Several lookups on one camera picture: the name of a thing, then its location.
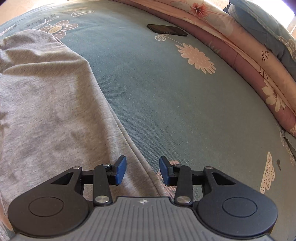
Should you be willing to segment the teal floral bed sheet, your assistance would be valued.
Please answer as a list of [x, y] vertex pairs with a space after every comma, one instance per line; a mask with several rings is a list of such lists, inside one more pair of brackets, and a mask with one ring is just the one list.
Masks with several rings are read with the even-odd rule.
[[251, 87], [217, 54], [213, 41], [172, 36], [147, 24], [164, 20], [115, 1], [79, 1], [34, 9], [1, 25], [1, 36], [69, 25], [62, 42], [84, 57], [136, 147], [154, 171], [160, 156], [210, 165], [259, 189], [267, 157], [274, 180], [266, 196], [278, 208], [275, 240], [295, 238], [295, 166], [280, 124]]

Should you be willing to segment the black phone on bed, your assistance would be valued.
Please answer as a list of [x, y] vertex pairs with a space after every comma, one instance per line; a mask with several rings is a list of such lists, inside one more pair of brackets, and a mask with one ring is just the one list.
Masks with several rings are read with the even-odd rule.
[[154, 33], [165, 34], [165, 35], [176, 35], [187, 37], [187, 33], [181, 28], [175, 26], [166, 26], [166, 25], [155, 25], [147, 24], [147, 27], [152, 30]]

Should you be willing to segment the teal pillow under quilt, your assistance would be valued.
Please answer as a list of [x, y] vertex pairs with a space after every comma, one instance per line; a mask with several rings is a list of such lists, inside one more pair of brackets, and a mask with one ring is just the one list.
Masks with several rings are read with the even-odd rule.
[[292, 166], [295, 166], [295, 137], [284, 130], [281, 126], [278, 127], [280, 131], [280, 140], [282, 145], [286, 148], [290, 156], [290, 162]]

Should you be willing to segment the grey sweatpants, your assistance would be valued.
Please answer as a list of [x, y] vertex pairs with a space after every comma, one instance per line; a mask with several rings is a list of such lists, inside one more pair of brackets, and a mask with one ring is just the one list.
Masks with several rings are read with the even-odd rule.
[[162, 184], [107, 102], [86, 59], [39, 30], [1, 39], [1, 240], [22, 193], [63, 171], [127, 158], [113, 196], [163, 196]]

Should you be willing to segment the teal pillow on quilt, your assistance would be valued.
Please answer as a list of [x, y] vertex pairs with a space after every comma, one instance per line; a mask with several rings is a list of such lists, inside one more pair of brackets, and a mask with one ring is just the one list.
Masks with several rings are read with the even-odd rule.
[[279, 21], [250, 1], [229, 1], [223, 10], [266, 46], [295, 78], [295, 38]]

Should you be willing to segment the pink floral folded quilt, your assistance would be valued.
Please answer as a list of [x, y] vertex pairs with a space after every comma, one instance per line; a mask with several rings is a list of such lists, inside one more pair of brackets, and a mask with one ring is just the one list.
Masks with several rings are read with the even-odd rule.
[[124, 1], [124, 4], [189, 23], [223, 41], [259, 73], [257, 90], [281, 126], [295, 136], [295, 78], [233, 17], [208, 1]]

